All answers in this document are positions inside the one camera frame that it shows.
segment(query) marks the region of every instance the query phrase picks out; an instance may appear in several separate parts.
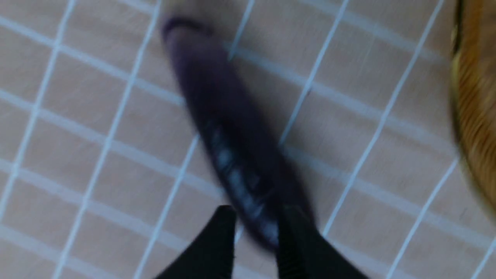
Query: beige floor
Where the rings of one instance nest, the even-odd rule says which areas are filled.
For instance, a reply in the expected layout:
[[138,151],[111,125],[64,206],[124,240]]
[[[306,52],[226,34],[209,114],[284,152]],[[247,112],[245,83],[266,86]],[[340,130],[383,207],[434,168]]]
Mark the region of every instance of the beige floor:
[[[454,0],[205,1],[331,243],[372,278],[495,278],[448,117]],[[158,5],[0,1],[2,279],[152,278],[225,202]],[[275,277],[238,237],[235,278]]]

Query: brown object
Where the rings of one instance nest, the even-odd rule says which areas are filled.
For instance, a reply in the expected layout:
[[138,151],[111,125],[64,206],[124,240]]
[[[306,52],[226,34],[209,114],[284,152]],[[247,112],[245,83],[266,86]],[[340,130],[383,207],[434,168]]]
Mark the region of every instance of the brown object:
[[496,1],[459,0],[454,29],[455,130],[476,187],[496,209]]

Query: yellow object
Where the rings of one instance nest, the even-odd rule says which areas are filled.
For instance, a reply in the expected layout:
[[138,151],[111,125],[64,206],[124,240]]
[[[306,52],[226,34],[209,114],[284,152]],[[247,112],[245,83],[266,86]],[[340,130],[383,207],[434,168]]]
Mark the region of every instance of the yellow object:
[[496,209],[495,15],[494,0],[459,0],[452,36],[455,131],[474,184],[493,209]]

